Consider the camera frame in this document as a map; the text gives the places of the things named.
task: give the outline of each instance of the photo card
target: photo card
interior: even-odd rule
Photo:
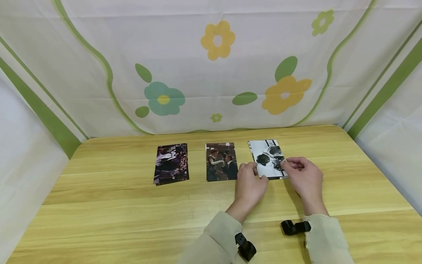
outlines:
[[[234,143],[207,143],[207,181],[237,180],[238,165]]]
[[[251,140],[248,141],[248,144],[254,161],[258,163],[259,177],[265,175],[269,180],[288,177],[280,165],[282,161],[285,161],[285,158],[277,140]]]
[[[189,180],[187,144],[157,147],[154,184],[156,186]]]

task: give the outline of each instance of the flower pattern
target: flower pattern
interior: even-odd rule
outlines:
[[[281,114],[302,100],[311,83],[310,79],[296,81],[291,75],[280,79],[276,85],[265,91],[262,109],[267,110],[270,114]]]
[[[221,45],[214,43],[215,36],[221,36]],[[216,60],[219,57],[227,58],[230,54],[230,46],[235,42],[235,34],[230,31],[227,21],[220,21],[217,25],[208,24],[205,27],[205,35],[201,38],[201,45],[208,50],[208,59]]]
[[[318,17],[312,22],[312,35],[316,36],[318,34],[324,34],[328,26],[334,21],[333,16],[334,10],[330,9],[326,12],[321,12],[318,14]]]
[[[152,82],[144,90],[151,111],[159,116],[178,114],[180,106],[185,103],[183,93],[175,88],[169,88],[162,82]]]
[[[216,122],[220,122],[222,118],[223,118],[223,116],[222,116],[220,113],[213,114],[213,115],[211,116],[211,120],[212,120],[214,123],[216,123]]]

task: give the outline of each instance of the wood grain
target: wood grain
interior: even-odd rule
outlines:
[[[174,263],[233,201],[234,181],[206,181],[205,144],[234,142],[240,164],[252,161],[247,142],[258,139],[277,139],[286,156],[305,156],[324,172],[325,203],[356,263],[419,263],[421,218],[336,126],[90,139],[8,263]],[[174,143],[188,144],[190,180],[155,186],[157,146]],[[270,181],[244,224],[258,249],[251,263],[308,263],[304,237],[285,237],[279,226],[302,216],[289,181]]]

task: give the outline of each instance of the color photo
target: color photo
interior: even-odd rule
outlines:
[[[207,143],[207,181],[237,180],[237,160],[234,143]]]
[[[187,144],[159,146],[155,161],[155,185],[164,185],[184,180],[189,180]]]

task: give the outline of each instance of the hand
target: hand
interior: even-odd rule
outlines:
[[[239,166],[238,179],[236,181],[235,201],[227,209],[226,213],[243,223],[255,205],[264,196],[267,190],[268,178],[256,177],[257,164],[249,162]]]
[[[282,161],[281,167],[289,175],[290,182],[299,194],[303,203],[305,215],[328,215],[322,200],[322,171],[304,157],[287,158]]]

